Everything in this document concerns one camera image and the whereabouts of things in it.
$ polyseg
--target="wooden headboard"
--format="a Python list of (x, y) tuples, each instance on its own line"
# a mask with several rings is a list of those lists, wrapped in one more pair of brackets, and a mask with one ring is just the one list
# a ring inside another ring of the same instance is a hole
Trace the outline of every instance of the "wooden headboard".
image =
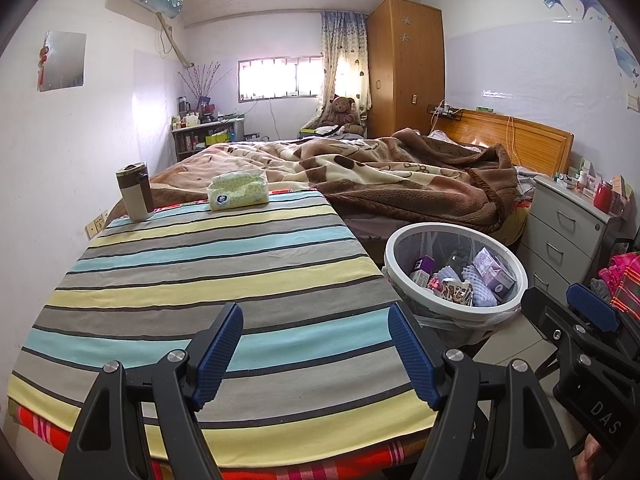
[(573, 134), (488, 112), (463, 110), (462, 120), (438, 118), (437, 130), (456, 142), (492, 146), (502, 144), (514, 165), (554, 176), (565, 173), (574, 144)]

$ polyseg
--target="dresser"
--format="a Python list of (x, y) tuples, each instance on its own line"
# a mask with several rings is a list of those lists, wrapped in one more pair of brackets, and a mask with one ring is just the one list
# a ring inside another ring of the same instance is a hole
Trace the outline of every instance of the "dresser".
[(603, 213), (581, 193), (549, 177), (536, 177), (533, 204), (516, 252), (529, 286), (566, 305), (569, 285), (593, 277), (605, 234), (619, 231), (621, 225), (620, 217)]
[(367, 132), (431, 129), (429, 105), (444, 99), (442, 12), (408, 0), (385, 0), (367, 19), (371, 109)]

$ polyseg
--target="hand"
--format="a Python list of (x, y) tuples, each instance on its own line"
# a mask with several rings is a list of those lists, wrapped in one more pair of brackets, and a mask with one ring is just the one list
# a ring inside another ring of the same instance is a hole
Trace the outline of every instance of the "hand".
[(575, 460), (575, 470), (578, 473), (578, 480), (594, 480), (593, 479), (593, 461), (600, 452), (602, 447), (597, 443), (591, 435), (587, 437), (584, 443), (584, 451), (580, 453)]

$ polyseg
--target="green tissue package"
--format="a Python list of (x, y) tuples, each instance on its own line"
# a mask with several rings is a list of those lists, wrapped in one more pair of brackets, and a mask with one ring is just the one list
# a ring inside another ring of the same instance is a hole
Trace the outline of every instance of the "green tissue package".
[(214, 177), (207, 188), (212, 211), (233, 209), (269, 201), (269, 183), (264, 170), (234, 171)]

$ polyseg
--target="black stripe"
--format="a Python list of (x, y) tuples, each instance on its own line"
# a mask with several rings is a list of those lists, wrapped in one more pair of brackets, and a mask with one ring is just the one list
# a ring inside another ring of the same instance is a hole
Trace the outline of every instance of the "black stripe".
[(380, 274), (376, 274), (373, 276), (365, 276), (363, 278), (358, 278), (357, 280), (351, 280), (350, 282), (344, 283), (332, 283), (331, 285), (323, 285), (323, 286), (315, 286), (312, 288), (304, 288), (302, 290), (292, 290), (290, 292), (279, 292), (277, 294), (270, 294), (268, 296), (249, 296), (247, 298), (239, 298), (238, 300), (225, 300), (225, 301), (200, 301), (198, 303), (186, 303), (182, 305), (149, 305), (149, 306), (121, 306), (121, 307), (111, 307), (111, 308), (99, 308), (96, 306), (55, 306), (46, 304), (44, 308), (50, 308), (51, 310), (64, 310), (66, 312), (144, 312), (145, 310), (182, 310), (185, 308), (192, 308), (194, 306), (205, 306), (211, 304), (225, 304), (228, 301), (235, 301), (236, 303), (242, 303), (243, 301), (261, 301), (261, 300), (277, 300), (278, 298), (286, 298), (288, 296), (297, 296), (299, 294), (308, 294), (309, 292), (317, 292), (320, 290), (329, 290), (331, 288), (341, 288), (344, 286), (357, 285), (359, 283), (372, 282), (373, 280), (386, 280), (384, 276)]
[(331, 260), (316, 260), (314, 262), (305, 262), (304, 264), (277, 267), (276, 269), (264, 269), (252, 272), (238, 272), (237, 274), (218, 274), (215, 276), (197, 276), (195, 278), (183, 278), (182, 280), (167, 280), (165, 282), (155, 283), (127, 283), (125, 285), (101, 285), (101, 286), (59, 286), (56, 290), (111, 290), (111, 289), (126, 289), (126, 288), (145, 288), (148, 286), (158, 285), (180, 285), (184, 283), (197, 283), (215, 280), (230, 280), (231, 278), (246, 278), (248, 276), (261, 276), (263, 274), (271, 274), (272, 272), (281, 272), (282, 270), (295, 270), (306, 269), (307, 267), (315, 267), (320, 265), (337, 264), (339, 262), (347, 262), (349, 260), (356, 260), (363, 256), (367, 256), (366, 252), (359, 252), (356, 254), (350, 254), (349, 256), (342, 256), (340, 258), (333, 258)]
[[(326, 357), (319, 357), (316, 359), (309, 359), (307, 361), (298, 361), (295, 363), (289, 363), (285, 365), (277, 365), (270, 366), (266, 368), (253, 368), (252, 370), (236, 370), (233, 372), (225, 372), (223, 378), (224, 379), (237, 379), (237, 378), (245, 378), (245, 377), (261, 377), (265, 375), (271, 374), (279, 374), (282, 372), (290, 372), (293, 370), (302, 370), (303, 368), (314, 368), (316, 366), (327, 365), (331, 363), (337, 363), (340, 361), (347, 361), (348, 359), (353, 359), (355, 357), (359, 357), (366, 354), (373, 354), (375, 352), (380, 352), (387, 348), (391, 348), (394, 343), (390, 340), (383, 341), (382, 343), (376, 343), (374, 345), (365, 346), (363, 348), (357, 348), (355, 350), (350, 350), (348, 352), (343, 352), (341, 354), (329, 355)], [(85, 370), (89, 372), (100, 372), (102, 368), (87, 366), (83, 364), (74, 363), (71, 361), (65, 361), (63, 359), (58, 359), (56, 357), (52, 357), (36, 350), (32, 350), (30, 348), (22, 348), (23, 352), (27, 352), (29, 354), (35, 355), (45, 361), (50, 361), (59, 365), (66, 366), (68, 368), (76, 368), (78, 370)]]
[[(309, 190), (299, 190), (299, 191), (293, 191), (294, 193), (302, 193), (302, 192), (309, 192)], [(283, 202), (296, 202), (298, 200), (306, 200), (308, 198), (324, 198), (324, 196), (318, 191), (319, 196), (304, 196), (302, 198), (293, 198), (291, 200), (277, 200), (274, 202), (269, 202), (269, 204), (281, 204)], [(178, 207), (175, 207), (173, 209), (180, 209), (180, 207), (184, 206), (192, 206), (192, 205), (207, 205), (207, 201), (204, 201), (202, 204), (198, 204), (198, 201), (193, 202), (193, 203), (187, 203), (187, 204), (181, 204)], [(165, 218), (174, 218), (176, 216), (182, 216), (182, 215), (193, 215), (193, 214), (198, 214), (198, 213), (206, 213), (209, 212), (211, 213), (211, 209), (204, 209), (203, 211), (184, 211), (182, 213), (176, 213), (175, 215), (167, 215), (167, 216), (163, 216), (162, 218), (154, 218), (153, 220), (148, 220), (148, 222), (155, 222), (157, 220), (164, 220)], [(241, 214), (238, 215), (228, 215), (228, 217), (225, 218), (229, 218), (229, 217), (233, 217), (233, 216), (240, 216)], [(117, 227), (135, 227), (136, 225), (138, 225), (136, 222), (132, 222), (131, 224), (120, 224), (120, 225), (107, 225), (107, 227), (104, 228), (104, 230), (106, 231), (107, 229), (115, 229)], [(136, 231), (146, 231), (147, 229), (154, 229), (154, 227), (148, 227), (146, 229), (137, 229)], [(131, 231), (121, 231), (120, 233), (130, 233)]]
[[(310, 418), (318, 418), (320, 416), (333, 415), (334, 413), (348, 412), (356, 408), (361, 408), (369, 404), (387, 400), (391, 397), (404, 394), (412, 390), (411, 383), (396, 386), (386, 392), (381, 392), (363, 399), (352, 400), (343, 404), (336, 404), (319, 410), (311, 410), (309, 412), (295, 413), (293, 415), (275, 416), (271, 418), (259, 418), (257, 420), (234, 420), (230, 422), (198, 422), (203, 430), (232, 430), (242, 428), (261, 428), (263, 426), (275, 426), (277, 424), (287, 424), (288, 422), (299, 422), (301, 420), (309, 420)], [(156, 418), (144, 417), (145, 424), (150, 426), (158, 426)]]
[[(345, 310), (343, 312), (335, 312), (334, 314), (328, 314), (327, 316), (313, 317), (303, 319), (300, 321), (292, 321), (290, 323), (283, 323), (280, 325), (271, 325), (265, 327), (246, 328), (242, 330), (243, 335), (249, 334), (261, 334), (268, 332), (277, 332), (278, 330), (287, 330), (289, 328), (298, 328), (301, 326), (308, 326), (318, 323), (324, 323), (327, 321), (334, 321), (337, 319), (343, 319), (345, 317), (359, 316), (360, 314), (367, 314), (369, 312), (375, 312), (376, 310), (382, 310), (388, 308), (394, 302), (380, 303), (373, 306), (365, 306), (363, 308), (356, 308), (354, 310)], [(225, 303), (211, 303), (211, 306), (222, 306)], [(95, 334), (91, 332), (76, 332), (75, 330), (63, 330), (61, 328), (53, 328), (50, 326), (42, 326), (34, 324), (33, 328), (36, 330), (42, 330), (43, 332), (50, 332), (53, 334), (69, 335), (74, 337), (93, 337), (96, 339), (113, 339), (117, 341), (184, 341), (185, 339), (192, 339), (196, 333), (191, 334), (173, 334), (173, 335), (110, 335), (110, 334)]]
[[(344, 227), (344, 226), (324, 226), (324, 227)], [(220, 258), (233, 258), (235, 256), (249, 256), (251, 254), (263, 254), (263, 253), (269, 253), (271, 251), (279, 251), (282, 249), (296, 249), (298, 247), (311, 247), (311, 246), (316, 246), (316, 245), (322, 245), (322, 244), (330, 244), (332, 242), (343, 242), (345, 240), (356, 240), (357, 238), (353, 235), (351, 235), (348, 238), (333, 238), (332, 240), (321, 240), (319, 242), (307, 242), (305, 244), (296, 244), (296, 245), (288, 245), (288, 246), (284, 246), (284, 247), (274, 247), (274, 248), (270, 248), (270, 249), (261, 249), (259, 251), (250, 251), (248, 253), (238, 253), (238, 254), (219, 254), (218, 256), (202, 256), (201, 258), (194, 258), (193, 260), (177, 260), (177, 261), (173, 261), (173, 262), (164, 262), (164, 263), (151, 263), (151, 264), (138, 264), (135, 266), (127, 266), (127, 267), (113, 267), (113, 269), (94, 269), (94, 270), (76, 270), (76, 271), (69, 271), (67, 274), (88, 274), (90, 272), (110, 272), (111, 270), (119, 270), (119, 269), (141, 269), (143, 267), (161, 267), (161, 266), (167, 266), (167, 265), (173, 265), (173, 264), (183, 264), (185, 262), (201, 262), (202, 260), (218, 260)]]
[[(305, 220), (307, 218), (322, 218), (323, 216), (338, 216), (336, 213), (322, 213), (319, 215), (312, 215), (312, 216), (299, 216), (296, 218), (285, 218), (285, 219), (280, 219), (280, 220), (269, 220), (267, 222), (264, 222), (265, 224), (271, 223), (271, 222), (290, 222), (290, 221), (294, 221), (294, 220)], [(153, 253), (155, 251), (167, 251), (170, 249), (185, 249), (188, 247), (199, 247), (202, 245), (206, 245), (206, 244), (217, 244), (218, 242), (234, 242), (236, 240), (252, 240), (254, 238), (262, 238), (264, 236), (271, 236), (271, 235), (286, 235), (289, 233), (299, 233), (302, 231), (315, 231), (318, 229), (325, 229), (327, 227), (346, 227), (346, 225), (344, 225), (344, 223), (342, 221), (340, 221), (340, 223), (337, 224), (327, 224), (327, 225), (321, 225), (321, 226), (313, 226), (313, 227), (300, 227), (298, 229), (293, 229), (291, 231), (287, 230), (287, 231), (275, 231), (273, 233), (262, 233), (262, 234), (258, 234), (258, 235), (254, 235), (254, 236), (247, 236), (247, 237), (243, 237), (243, 238), (217, 238), (215, 240), (208, 240), (205, 242), (197, 242), (197, 243), (193, 243), (193, 244), (184, 244), (184, 245), (176, 245), (176, 246), (167, 246), (167, 247), (153, 247), (150, 249), (142, 249), (140, 251), (133, 251), (131, 253), (117, 253), (117, 254), (100, 254), (99, 256), (91, 256), (90, 258), (80, 258), (78, 261), (87, 261), (87, 260), (99, 260), (100, 258), (116, 258), (118, 256), (133, 256), (134, 254), (142, 254), (142, 253)], [(221, 229), (233, 229), (235, 228), (235, 226), (231, 226), (231, 227), (223, 227)], [(183, 236), (190, 236), (190, 235), (197, 235), (200, 233), (207, 233), (207, 232), (211, 232), (211, 231), (216, 231), (217, 229), (220, 228), (215, 228), (215, 229), (209, 229), (207, 231), (196, 231), (194, 233), (183, 233)], [(139, 243), (139, 242), (146, 242), (146, 240), (149, 239), (154, 239), (154, 238), (145, 238), (144, 240), (132, 240), (130, 242), (127, 242), (128, 244), (135, 244), (135, 243)], [(94, 250), (98, 250), (98, 249), (104, 249), (107, 247), (111, 247), (111, 246), (103, 246), (103, 247), (94, 247), (92, 249)], [(116, 269), (124, 269), (125, 267), (115, 267)], [(70, 271), (67, 274), (81, 274), (82, 272), (93, 272), (90, 270), (74, 270), (74, 271)]]
[[(249, 214), (251, 214), (251, 215), (253, 215), (253, 214), (266, 214), (266, 213), (273, 213), (273, 212), (276, 212), (276, 211), (299, 211), (299, 210), (302, 210), (302, 209), (309, 209), (311, 207), (322, 207), (322, 206), (325, 206), (325, 205), (331, 207), (328, 203), (327, 204), (314, 204), (314, 205), (305, 205), (305, 206), (302, 206), (302, 207), (292, 207), (291, 209), (285, 208), (285, 209), (269, 209), (267, 211), (251, 211), (251, 212), (242, 213), (242, 214), (238, 214), (238, 215), (229, 215), (229, 216), (219, 216), (219, 217), (213, 217), (213, 218), (206, 218), (206, 219), (202, 219), (202, 220), (196, 220), (194, 222), (202, 222), (204, 220), (219, 220), (219, 219), (223, 219), (223, 218), (235, 218), (237, 216), (245, 216), (245, 215), (249, 215)], [(262, 224), (266, 224), (268, 222), (273, 222), (273, 221), (277, 221), (277, 220), (289, 220), (289, 218), (279, 218), (279, 219), (276, 219), (276, 220), (267, 220), (265, 222), (251, 222), (249, 224), (229, 225), (229, 226), (226, 226), (226, 227), (242, 227), (242, 226), (247, 226), (247, 225), (262, 225)], [(167, 227), (171, 227), (171, 225), (173, 225), (173, 224), (160, 226), (160, 227), (155, 227), (153, 229), (164, 229), (164, 228), (167, 228)], [(212, 229), (221, 229), (221, 228), (224, 228), (224, 226), (222, 226), (222, 227), (220, 227), (220, 226), (213, 227), (211, 229), (203, 229), (202, 231), (197, 231), (197, 232), (198, 233), (206, 233), (207, 231), (211, 231)], [(117, 234), (119, 234), (119, 233), (114, 233), (113, 235), (108, 235), (105, 238), (109, 238), (109, 236), (115, 236)], [(149, 238), (143, 238), (143, 240), (163, 240), (164, 238), (174, 238), (176, 236), (183, 236), (183, 235), (186, 235), (186, 234), (192, 234), (192, 233), (178, 233), (178, 234), (175, 234), (175, 235), (167, 235), (167, 236), (153, 236), (153, 237), (149, 237)], [(132, 243), (132, 242), (140, 242), (140, 241), (142, 241), (142, 240), (126, 240), (124, 242), (116, 242), (114, 244), (107, 244), (104, 247), (107, 247), (107, 246), (116, 247), (118, 245), (129, 244), (129, 243)]]
[(40, 357), (41, 359), (51, 361), (59, 365), (67, 366), (69, 368), (77, 368), (78, 370), (86, 370), (88, 372), (100, 372), (102, 370), (102, 368), (89, 366), (89, 365), (82, 365), (80, 363), (73, 363), (71, 361), (65, 361), (64, 359), (58, 359), (57, 357), (52, 357), (50, 355), (43, 354), (42, 352), (38, 352), (37, 350), (27, 348), (26, 346), (23, 346), (20, 349), (20, 351), (27, 352), (27, 354), (35, 355), (36, 357)]
[(391, 339), (382, 343), (376, 343), (375, 345), (365, 346), (363, 348), (357, 348), (341, 354), (329, 355), (327, 357), (319, 357), (317, 359), (309, 359), (309, 361), (298, 361), (286, 365), (270, 366), (267, 368), (256, 368), (254, 370), (236, 370), (233, 372), (226, 372), (225, 379), (237, 379), (238, 377), (260, 377), (263, 375), (279, 374), (282, 372), (290, 372), (292, 370), (302, 370), (303, 368), (313, 368), (316, 366), (327, 365), (331, 363), (337, 363), (340, 361), (346, 361), (354, 357), (361, 355), (373, 354), (374, 352), (380, 352), (387, 348), (391, 348), (394, 345)]
[(39, 384), (34, 383), (30, 379), (27, 379), (23, 375), (20, 375), (15, 370), (12, 372), (12, 374), (15, 375), (16, 377), (18, 377), (20, 380), (23, 380), (29, 386), (33, 386), (34, 388), (36, 388), (36, 390), (42, 392), (43, 394), (48, 395), (49, 397), (53, 397), (54, 399), (59, 400), (60, 402), (64, 402), (65, 404), (71, 404), (72, 406), (75, 406), (76, 408), (82, 408), (82, 402), (79, 402), (78, 400), (69, 399), (68, 397), (64, 397), (64, 396), (62, 396), (60, 394), (57, 394), (57, 393), (52, 392), (50, 390), (47, 390), (46, 388), (43, 388)]

